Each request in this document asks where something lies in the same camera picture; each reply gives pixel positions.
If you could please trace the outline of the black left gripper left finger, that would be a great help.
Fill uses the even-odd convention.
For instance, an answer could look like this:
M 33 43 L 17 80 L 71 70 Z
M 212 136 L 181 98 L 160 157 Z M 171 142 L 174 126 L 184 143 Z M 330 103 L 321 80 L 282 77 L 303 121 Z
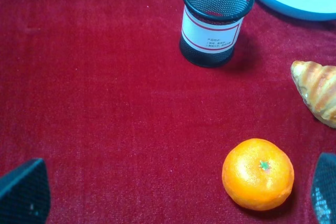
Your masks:
M 50 211 L 47 168 L 32 158 L 1 177 L 1 223 L 46 223 Z

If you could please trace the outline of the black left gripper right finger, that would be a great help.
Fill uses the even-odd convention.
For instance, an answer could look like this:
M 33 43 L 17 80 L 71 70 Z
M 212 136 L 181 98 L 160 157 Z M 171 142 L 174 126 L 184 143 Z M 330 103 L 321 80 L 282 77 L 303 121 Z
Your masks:
M 322 153 L 312 180 L 311 200 L 319 223 L 335 223 L 335 154 Z

